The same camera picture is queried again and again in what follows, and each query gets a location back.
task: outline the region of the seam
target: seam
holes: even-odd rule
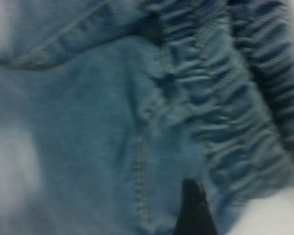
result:
[[[86,21],[88,18],[90,18],[93,14],[95,14],[97,11],[99,11],[102,7],[104,7],[107,3],[111,2],[113,0],[104,0],[99,5],[96,5],[92,7],[89,10],[86,10],[85,12],[82,12],[78,14],[77,17],[75,17],[71,22],[65,24],[56,34],[50,36],[47,38],[43,43],[39,44],[38,46],[35,46],[32,48],[28,53],[20,55],[12,60],[10,64],[17,64],[18,61],[21,61],[27,57],[34,56],[47,48],[48,46],[52,45],[59,39],[61,39],[63,36],[70,33],[74,28],[76,28],[79,24]]]
[[[149,205],[149,196],[148,190],[146,187],[146,170],[147,170],[147,141],[148,136],[155,126],[160,117],[162,117],[165,113],[167,113],[172,107],[174,102],[168,100],[165,105],[159,107],[157,110],[153,112],[150,117],[150,121],[145,124],[142,128],[137,142],[138,155],[134,160],[134,184],[135,184],[135,198],[136,203],[138,204],[138,213],[141,219],[142,227],[144,232],[148,234],[152,234],[151,228],[151,212]]]

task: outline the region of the blue denim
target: blue denim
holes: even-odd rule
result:
[[[224,235],[294,185],[283,0],[2,2],[0,235],[172,235],[184,179]]]

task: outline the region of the light blue denim fabric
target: light blue denim fabric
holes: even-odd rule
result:
[[[223,235],[250,199],[294,185],[284,1],[15,0],[9,11],[0,235],[172,235],[186,178]]]

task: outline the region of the black object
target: black object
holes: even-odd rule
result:
[[[218,235],[202,186],[187,179],[182,185],[182,209],[174,235]]]

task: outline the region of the white background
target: white background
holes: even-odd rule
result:
[[[294,189],[251,202],[230,235],[294,235]]]

